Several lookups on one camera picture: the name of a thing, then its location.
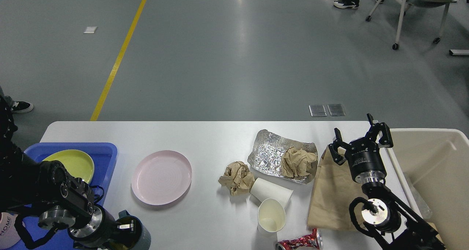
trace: white paper cup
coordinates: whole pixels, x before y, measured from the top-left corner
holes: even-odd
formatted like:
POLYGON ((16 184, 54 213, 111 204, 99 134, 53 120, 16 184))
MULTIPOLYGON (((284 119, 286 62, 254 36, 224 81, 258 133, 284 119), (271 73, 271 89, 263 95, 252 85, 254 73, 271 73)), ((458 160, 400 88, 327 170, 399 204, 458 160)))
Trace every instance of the white paper cup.
POLYGON ((275 183, 258 178, 251 188, 251 194, 261 202, 268 198, 277 200, 285 208, 290 200, 293 190, 289 190, 275 183))
POLYGON ((0 219, 0 249, 12 247, 18 243, 20 236, 15 229, 16 215, 1 213, 0 219))
POLYGON ((263 235, 273 235, 282 230, 287 217, 282 205, 272 198, 264 200, 258 210, 258 230, 263 235))

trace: aluminum foil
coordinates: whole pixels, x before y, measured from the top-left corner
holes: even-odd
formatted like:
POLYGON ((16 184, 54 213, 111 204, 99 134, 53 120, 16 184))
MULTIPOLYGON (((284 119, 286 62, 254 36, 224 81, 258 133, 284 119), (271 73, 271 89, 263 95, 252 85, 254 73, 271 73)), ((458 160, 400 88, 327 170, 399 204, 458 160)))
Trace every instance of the aluminum foil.
POLYGON ((311 164, 310 175, 306 177, 288 178, 282 176, 280 162, 283 154, 290 147, 296 149, 303 149, 307 152, 315 153, 318 155, 318 150, 314 143, 303 143, 288 138, 283 138, 279 135, 275 135, 267 130, 260 130, 254 141, 252 152, 248 157, 248 163, 251 167, 260 172, 291 180, 295 183, 309 183, 314 179, 316 170, 318 168, 318 161, 316 160, 311 164))

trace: blue tray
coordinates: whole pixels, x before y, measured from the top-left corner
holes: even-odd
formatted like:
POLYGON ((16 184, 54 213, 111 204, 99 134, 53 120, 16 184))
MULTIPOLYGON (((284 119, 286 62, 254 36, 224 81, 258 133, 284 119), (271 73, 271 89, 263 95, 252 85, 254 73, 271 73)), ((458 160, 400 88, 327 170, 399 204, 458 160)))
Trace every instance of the blue tray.
MULTIPOLYGON (((53 153, 67 150, 77 149, 87 153, 94 162, 94 175, 89 185, 100 185, 104 188, 104 196, 98 203, 99 205, 104 204, 106 193, 111 183, 112 173, 117 160, 117 147, 111 143, 37 143, 25 150, 26 155, 35 160, 41 162, 44 158, 52 155, 53 153)), ((35 217, 25 218, 24 222, 26 228, 31 233, 33 240, 38 240, 43 237, 47 232, 37 226, 37 219, 35 217)), ((11 248, 12 250, 25 250, 25 244, 20 240, 11 248)), ((60 230, 57 232, 52 239, 38 248, 38 250, 74 250, 73 240, 69 237, 67 230, 60 230)))

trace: cable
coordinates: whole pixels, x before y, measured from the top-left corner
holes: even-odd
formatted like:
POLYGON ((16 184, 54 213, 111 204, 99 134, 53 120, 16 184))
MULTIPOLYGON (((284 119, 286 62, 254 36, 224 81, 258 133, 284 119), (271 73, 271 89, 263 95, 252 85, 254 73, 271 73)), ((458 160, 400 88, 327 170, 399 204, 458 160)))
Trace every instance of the cable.
POLYGON ((94 195, 94 203, 97 204, 104 197, 104 188, 101 187, 100 185, 90 186, 90 188, 92 188, 92 189, 99 188, 103 191, 103 193, 101 195, 97 195, 97 194, 94 195))
POLYGON ((34 249, 40 247, 41 245, 45 245, 56 233, 59 228, 54 224, 52 228, 44 235, 44 237, 39 238, 38 240, 33 240, 31 234, 26 230, 26 228, 22 225, 23 219, 27 217, 23 214, 17 216, 15 220, 15 229, 20 235, 20 238, 25 243, 26 248, 34 249))
POLYGON ((357 197, 355 198, 351 203, 350 205, 348 206, 348 212, 350 214, 350 220, 352 221, 352 224, 355 226, 355 228, 362 234, 366 235, 366 236, 369 236, 369 237, 373 237, 373 233, 368 231, 368 230, 365 230, 363 228, 360 227, 360 225, 358 224, 358 221, 357 221, 357 217, 355 216, 355 212, 354 212, 354 209, 355 207, 359 204, 359 203, 363 203, 363 207, 365 209, 368 209, 368 210, 371 210, 373 209, 373 206, 372 204, 367 201, 365 198, 362 198, 362 197, 357 197))

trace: brown paper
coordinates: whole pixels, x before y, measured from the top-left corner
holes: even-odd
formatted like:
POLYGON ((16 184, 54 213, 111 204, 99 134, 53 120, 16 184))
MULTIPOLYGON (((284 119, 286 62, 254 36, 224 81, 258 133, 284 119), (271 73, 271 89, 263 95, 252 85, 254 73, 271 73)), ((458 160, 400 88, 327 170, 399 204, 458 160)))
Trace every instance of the brown paper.
POLYGON ((241 161, 229 164, 223 176, 218 179, 222 186, 226 186, 231 195, 249 192, 254 184, 254 175, 249 171, 248 165, 241 161))
MULTIPOLYGON (((329 149, 326 148, 314 180, 308 227, 355 231, 350 221, 348 205, 356 197, 365 197, 361 184, 352 180, 348 163, 335 164, 329 149)), ((355 215, 358 223, 362 224, 360 209, 355 207, 355 215)))
MULTIPOLYGON (((433 229, 435 229, 435 230, 438 232, 438 229, 437 229, 437 227, 436 227, 436 225, 435 225, 434 223, 429 222, 428 224, 429 224, 433 229)), ((437 239, 440 240, 441 243, 444 243, 443 240, 441 239, 441 236, 440 236, 439 233, 437 234, 437 239)))
POLYGON ((280 169, 285 177, 305 177, 310 174, 311 164, 315 161, 318 161, 318 156, 315 153, 290 147, 282 156, 280 169))

